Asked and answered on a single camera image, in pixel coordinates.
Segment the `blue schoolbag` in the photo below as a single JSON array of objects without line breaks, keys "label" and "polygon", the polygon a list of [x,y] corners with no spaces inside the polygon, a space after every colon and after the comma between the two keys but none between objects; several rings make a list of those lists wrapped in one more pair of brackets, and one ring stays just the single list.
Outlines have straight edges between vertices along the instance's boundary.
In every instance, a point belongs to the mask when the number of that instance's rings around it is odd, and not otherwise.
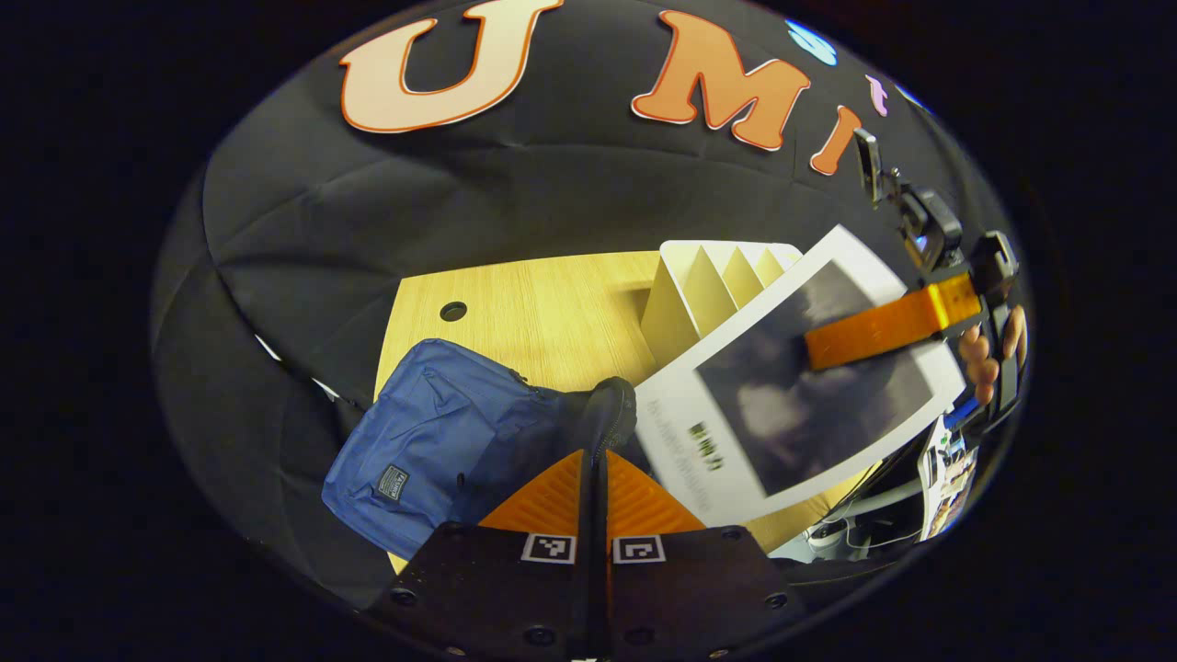
[{"label": "blue schoolbag", "polygon": [[444,523],[479,523],[557,462],[600,457],[634,432],[629,380],[559,393],[468,347],[426,339],[350,432],[321,498],[359,536],[411,560]]}]

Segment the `white bookshelf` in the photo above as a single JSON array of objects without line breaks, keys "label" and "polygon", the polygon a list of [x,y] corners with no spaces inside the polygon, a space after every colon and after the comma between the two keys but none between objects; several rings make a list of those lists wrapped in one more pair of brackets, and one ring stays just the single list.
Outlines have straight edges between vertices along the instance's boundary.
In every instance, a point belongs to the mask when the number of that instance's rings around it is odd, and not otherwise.
[{"label": "white bookshelf", "polygon": [[711,335],[802,254],[794,245],[779,243],[664,241],[640,319],[656,365],[669,365]]}]

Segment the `white electronics board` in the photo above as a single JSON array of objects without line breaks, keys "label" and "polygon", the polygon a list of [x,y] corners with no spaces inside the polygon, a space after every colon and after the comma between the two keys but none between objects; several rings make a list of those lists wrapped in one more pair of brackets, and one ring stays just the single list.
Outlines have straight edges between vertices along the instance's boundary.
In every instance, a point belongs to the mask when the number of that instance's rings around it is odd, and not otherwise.
[{"label": "white electronics board", "polygon": [[917,464],[923,495],[918,541],[933,538],[955,525],[966,508],[976,465],[977,449],[967,449],[966,441],[946,426],[944,417],[938,417]]}]

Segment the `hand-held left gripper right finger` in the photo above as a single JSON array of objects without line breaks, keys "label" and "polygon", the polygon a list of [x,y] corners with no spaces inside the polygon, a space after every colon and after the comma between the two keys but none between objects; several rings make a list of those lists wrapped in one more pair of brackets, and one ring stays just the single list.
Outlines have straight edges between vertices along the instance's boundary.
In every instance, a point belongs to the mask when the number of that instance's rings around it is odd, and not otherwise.
[{"label": "hand-held left gripper right finger", "polygon": [[703,525],[614,451],[601,464],[612,662],[734,662],[806,616],[747,528]]}]

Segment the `white grey book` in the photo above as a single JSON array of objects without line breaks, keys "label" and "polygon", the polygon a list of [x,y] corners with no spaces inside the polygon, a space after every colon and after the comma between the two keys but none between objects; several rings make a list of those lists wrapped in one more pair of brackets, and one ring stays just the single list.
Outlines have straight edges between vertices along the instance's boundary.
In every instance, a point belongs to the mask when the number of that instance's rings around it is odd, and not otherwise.
[{"label": "white grey book", "polygon": [[636,438],[656,478],[703,524],[740,524],[842,485],[915,439],[966,388],[944,343],[811,371],[804,340],[904,290],[865,243],[827,231],[636,386]]}]

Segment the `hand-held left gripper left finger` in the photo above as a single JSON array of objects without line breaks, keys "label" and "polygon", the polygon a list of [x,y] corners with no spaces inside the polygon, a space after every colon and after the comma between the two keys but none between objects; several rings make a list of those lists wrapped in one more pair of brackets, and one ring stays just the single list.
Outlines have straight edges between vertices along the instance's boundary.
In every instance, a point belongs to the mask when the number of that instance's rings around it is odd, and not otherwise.
[{"label": "hand-held left gripper left finger", "polygon": [[530,481],[479,524],[445,522],[370,607],[434,662],[571,662],[588,646],[585,455]]}]

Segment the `black backdrop cloth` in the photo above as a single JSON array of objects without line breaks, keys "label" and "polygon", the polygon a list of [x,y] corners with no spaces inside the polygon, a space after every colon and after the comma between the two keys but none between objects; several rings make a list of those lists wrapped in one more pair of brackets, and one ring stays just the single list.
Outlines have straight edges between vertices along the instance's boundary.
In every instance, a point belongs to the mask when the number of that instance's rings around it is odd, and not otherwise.
[{"label": "black backdrop cloth", "polygon": [[[745,67],[778,59],[807,77],[782,151],[631,112],[669,54],[664,11],[726,29]],[[463,12],[434,0],[388,16],[265,97],[195,168],[153,285],[151,360],[189,477],[232,532],[357,608],[394,570],[328,512],[321,485],[371,405],[405,278],[669,238],[806,250],[840,223],[905,279],[907,254],[865,200],[856,155],[836,176],[807,163],[840,106],[886,163],[947,201],[966,241],[1013,236],[975,155],[911,92],[842,44],[820,62],[785,16],[749,0],[565,0],[538,18],[524,75],[494,108],[404,134],[350,127],[345,51],[433,16],[406,80],[437,90],[474,58],[478,26]]]}]

